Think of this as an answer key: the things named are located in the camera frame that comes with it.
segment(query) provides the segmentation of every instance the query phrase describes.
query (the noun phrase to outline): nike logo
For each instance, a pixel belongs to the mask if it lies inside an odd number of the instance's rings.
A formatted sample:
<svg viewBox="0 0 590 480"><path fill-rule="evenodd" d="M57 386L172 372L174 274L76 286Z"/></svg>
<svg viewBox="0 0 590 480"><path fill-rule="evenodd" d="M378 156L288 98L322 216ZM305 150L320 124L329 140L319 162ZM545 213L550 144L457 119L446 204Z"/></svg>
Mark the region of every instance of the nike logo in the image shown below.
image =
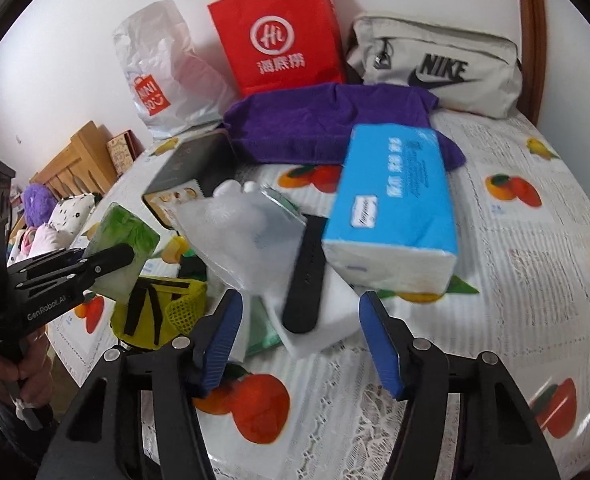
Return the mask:
<svg viewBox="0 0 590 480"><path fill-rule="evenodd" d="M417 76L416 68L414 68L408 76L409 86L419 86L420 88L424 88L425 90L432 90L435 88L441 88L443 86L459 85L461 83L473 83L475 81L480 81L480 79L463 79L461 77L458 77L454 78L453 80L447 81L423 81Z"/></svg>

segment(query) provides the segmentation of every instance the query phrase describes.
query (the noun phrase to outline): purple plush toy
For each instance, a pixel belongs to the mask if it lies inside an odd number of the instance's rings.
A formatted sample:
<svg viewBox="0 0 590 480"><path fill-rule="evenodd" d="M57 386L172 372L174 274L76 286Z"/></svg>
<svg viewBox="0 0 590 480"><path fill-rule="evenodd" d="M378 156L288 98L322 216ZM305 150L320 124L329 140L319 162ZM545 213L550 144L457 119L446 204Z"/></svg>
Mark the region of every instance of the purple plush toy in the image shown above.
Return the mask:
<svg viewBox="0 0 590 480"><path fill-rule="evenodd" d="M22 194L22 202L26 225L31 227L39 227L48 222L57 205L57 199L43 184L28 184Z"/></svg>

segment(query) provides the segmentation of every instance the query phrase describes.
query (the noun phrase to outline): red paper bag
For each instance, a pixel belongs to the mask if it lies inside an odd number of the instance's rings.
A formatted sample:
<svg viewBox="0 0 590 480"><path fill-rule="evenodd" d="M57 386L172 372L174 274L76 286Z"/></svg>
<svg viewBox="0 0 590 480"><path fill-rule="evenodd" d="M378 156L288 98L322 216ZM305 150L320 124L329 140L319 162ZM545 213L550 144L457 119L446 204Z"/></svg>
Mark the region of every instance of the red paper bag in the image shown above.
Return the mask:
<svg viewBox="0 0 590 480"><path fill-rule="evenodd" d="M219 0L209 10L243 96L345 81L331 0Z"/></svg>

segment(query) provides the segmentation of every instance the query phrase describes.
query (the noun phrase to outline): black watch strap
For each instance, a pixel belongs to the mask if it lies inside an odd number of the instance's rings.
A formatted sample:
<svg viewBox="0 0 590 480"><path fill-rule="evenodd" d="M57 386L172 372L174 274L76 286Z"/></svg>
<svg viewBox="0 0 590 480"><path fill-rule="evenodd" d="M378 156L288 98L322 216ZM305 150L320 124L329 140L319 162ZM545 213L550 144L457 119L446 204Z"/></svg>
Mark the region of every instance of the black watch strap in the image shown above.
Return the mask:
<svg viewBox="0 0 590 480"><path fill-rule="evenodd" d="M317 325L326 269L322 235L327 219L322 216L305 216L306 229L281 314L284 328L294 334L306 334Z"/></svg>

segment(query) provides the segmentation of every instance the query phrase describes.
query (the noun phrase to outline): fruit print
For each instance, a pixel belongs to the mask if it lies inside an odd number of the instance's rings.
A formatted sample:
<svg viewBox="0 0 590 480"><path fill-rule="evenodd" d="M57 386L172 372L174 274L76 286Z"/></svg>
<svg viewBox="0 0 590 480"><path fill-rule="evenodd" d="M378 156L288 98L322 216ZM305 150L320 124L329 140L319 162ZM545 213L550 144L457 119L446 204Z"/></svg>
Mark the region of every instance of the fruit print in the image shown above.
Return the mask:
<svg viewBox="0 0 590 480"><path fill-rule="evenodd" d="M521 176L498 173L487 176L484 184L489 195L497 200L508 202L518 198L530 207L542 206L542 199L537 190Z"/></svg>
<svg viewBox="0 0 590 480"><path fill-rule="evenodd" d="M205 399L193 399L195 408L211 415L231 413L239 433L249 442L270 444L286 424L291 397L286 386L269 374L251 374L227 364L222 383Z"/></svg>
<svg viewBox="0 0 590 480"><path fill-rule="evenodd" d="M193 405L200 412L211 415L226 415L230 413L230 396L233 388L230 383L221 383L213 388L205 399L193 399Z"/></svg>
<svg viewBox="0 0 590 480"><path fill-rule="evenodd" d="M537 190L523 178L519 176L511 177L508 185L515 193L515 196L526 205L531 207L540 207L542 205L542 199L537 193Z"/></svg>
<svg viewBox="0 0 590 480"><path fill-rule="evenodd" d="M174 150L178 142L179 139L177 137L172 137L171 139L166 140L166 142L163 142L158 147L156 147L155 151L151 155L163 155L170 150Z"/></svg>
<svg viewBox="0 0 590 480"><path fill-rule="evenodd" d="M322 193L335 193L341 173L341 166L298 166L282 173L277 179L277 185L296 189L312 184Z"/></svg>
<svg viewBox="0 0 590 480"><path fill-rule="evenodd" d="M290 408L289 393L277 377L250 374L233 385L230 412L246 440L256 444L277 440Z"/></svg>
<svg viewBox="0 0 590 480"><path fill-rule="evenodd" d="M87 311L87 307L84 303L80 303L79 305L77 305L74 309L73 312L75 312L75 315L79 318L79 319L84 319L86 317L86 311Z"/></svg>
<svg viewBox="0 0 590 480"><path fill-rule="evenodd" d="M342 174L341 166L318 166L310 182L322 193L335 193Z"/></svg>
<svg viewBox="0 0 590 480"><path fill-rule="evenodd" d="M578 394L573 379L566 379L560 386L551 384L533 402L531 411L542 431L548 430L553 438L567 436L578 414Z"/></svg>
<svg viewBox="0 0 590 480"><path fill-rule="evenodd" d="M398 292L397 295L408 303L435 303L443 298L443 294L416 294L414 292Z"/></svg>
<svg viewBox="0 0 590 480"><path fill-rule="evenodd" d="M493 198L508 201L515 198L515 193L508 185L510 181L511 177L508 175L497 174L494 176L487 176L484 184Z"/></svg>
<svg viewBox="0 0 590 480"><path fill-rule="evenodd" d="M444 292L444 294L418 294L414 292L393 292L392 290L379 290L377 292L377 296L381 300L392 298L393 296L398 296L402 298L402 300L408 301L408 303L435 303L435 301L441 300L441 298L443 298L445 294L479 293L479 290L477 290L474 286L469 285L463 279L453 274L451 276L451 281L449 282L449 285L446 287L446 291Z"/></svg>
<svg viewBox="0 0 590 480"><path fill-rule="evenodd" d="M92 334L104 313L104 297L96 296L86 305L86 332Z"/></svg>
<svg viewBox="0 0 590 480"><path fill-rule="evenodd" d="M277 180L277 185L286 189L296 189L306 187L310 184L310 179L315 166L299 166L290 171L282 173Z"/></svg>

